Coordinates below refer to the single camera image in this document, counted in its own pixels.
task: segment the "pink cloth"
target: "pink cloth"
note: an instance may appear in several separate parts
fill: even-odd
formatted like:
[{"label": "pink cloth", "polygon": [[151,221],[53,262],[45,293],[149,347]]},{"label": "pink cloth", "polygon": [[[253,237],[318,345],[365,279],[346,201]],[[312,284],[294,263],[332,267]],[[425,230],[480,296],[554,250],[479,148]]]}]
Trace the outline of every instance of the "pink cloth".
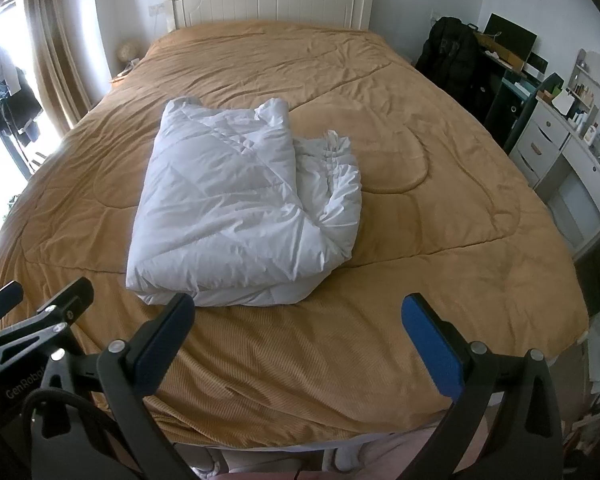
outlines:
[{"label": "pink cloth", "polygon": [[[420,452],[435,427],[395,433],[380,440],[364,444],[360,449],[362,469],[353,473],[302,471],[298,480],[395,480]],[[456,470],[464,469],[476,461],[489,431],[484,418],[480,422],[469,447]],[[295,472],[285,473],[228,473],[214,478],[218,480],[293,480]]]}]

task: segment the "metal screw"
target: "metal screw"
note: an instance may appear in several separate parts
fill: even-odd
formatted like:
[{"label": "metal screw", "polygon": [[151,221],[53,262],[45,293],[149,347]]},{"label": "metal screw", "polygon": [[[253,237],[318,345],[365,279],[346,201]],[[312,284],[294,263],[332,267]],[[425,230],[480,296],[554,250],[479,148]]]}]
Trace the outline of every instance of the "metal screw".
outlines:
[{"label": "metal screw", "polygon": [[62,359],[64,357],[64,348],[59,348],[58,350],[56,350],[55,352],[53,352],[51,354],[51,358],[54,361],[59,361],[60,359]]},{"label": "metal screw", "polygon": [[529,355],[531,356],[531,358],[534,361],[542,361],[542,359],[544,359],[544,354],[541,351],[539,351],[537,348],[531,349],[531,352],[529,352]]},{"label": "metal screw", "polygon": [[125,342],[122,339],[115,339],[107,347],[112,354],[118,354],[125,349]]},{"label": "metal screw", "polygon": [[471,352],[478,355],[486,354],[487,345],[485,345],[482,341],[474,341],[471,343]]}]

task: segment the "white quilt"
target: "white quilt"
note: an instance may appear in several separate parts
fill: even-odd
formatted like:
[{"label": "white quilt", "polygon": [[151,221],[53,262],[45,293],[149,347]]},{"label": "white quilt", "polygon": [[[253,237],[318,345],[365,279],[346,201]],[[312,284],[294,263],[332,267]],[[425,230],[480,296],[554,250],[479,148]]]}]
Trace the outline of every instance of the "white quilt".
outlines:
[{"label": "white quilt", "polygon": [[295,139],[288,107],[167,104],[136,213],[126,286],[149,304],[295,303],[351,257],[360,172],[349,139]]}]

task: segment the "black cable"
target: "black cable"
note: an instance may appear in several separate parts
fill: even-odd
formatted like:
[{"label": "black cable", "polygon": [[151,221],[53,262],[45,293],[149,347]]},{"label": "black cable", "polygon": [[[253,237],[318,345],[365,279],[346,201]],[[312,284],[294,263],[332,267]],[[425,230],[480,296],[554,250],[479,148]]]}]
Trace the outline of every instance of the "black cable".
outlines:
[{"label": "black cable", "polygon": [[296,476],[294,476],[294,480],[298,480],[298,477],[300,476],[300,473],[302,471],[304,471],[304,466],[306,465],[305,462],[302,462],[302,465],[300,466],[300,469],[298,469],[298,471],[296,472]]},{"label": "black cable", "polygon": [[26,449],[31,450],[31,417],[37,405],[41,402],[60,402],[67,406],[71,406],[78,410],[81,415],[90,416],[93,420],[99,423],[104,430],[110,433],[119,443],[131,454],[131,451],[126,443],[125,437],[120,431],[120,427],[109,415],[98,409],[94,404],[87,399],[66,392],[61,388],[39,388],[33,390],[22,403],[20,416],[22,418],[22,430],[25,438]]}]

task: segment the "bed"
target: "bed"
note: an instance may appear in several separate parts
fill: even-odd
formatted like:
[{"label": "bed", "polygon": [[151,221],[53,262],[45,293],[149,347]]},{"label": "bed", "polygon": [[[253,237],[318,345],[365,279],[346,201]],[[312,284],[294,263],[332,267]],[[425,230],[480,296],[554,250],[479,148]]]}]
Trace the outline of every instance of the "bed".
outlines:
[{"label": "bed", "polygon": [[167,0],[177,30],[66,136],[6,219],[0,287],[18,280],[26,297],[0,326],[87,276],[95,300],[74,325],[84,349],[130,338],[160,309],[124,283],[166,103],[248,108],[278,96],[296,135],[331,128],[352,140],[363,186],[353,257],[298,304],[198,309],[146,399],[168,438],[284,447],[429,422],[448,400],[401,327],[412,292],[495,352],[552,358],[576,341],[586,309],[546,208],[471,115],[364,30],[370,3]]}]

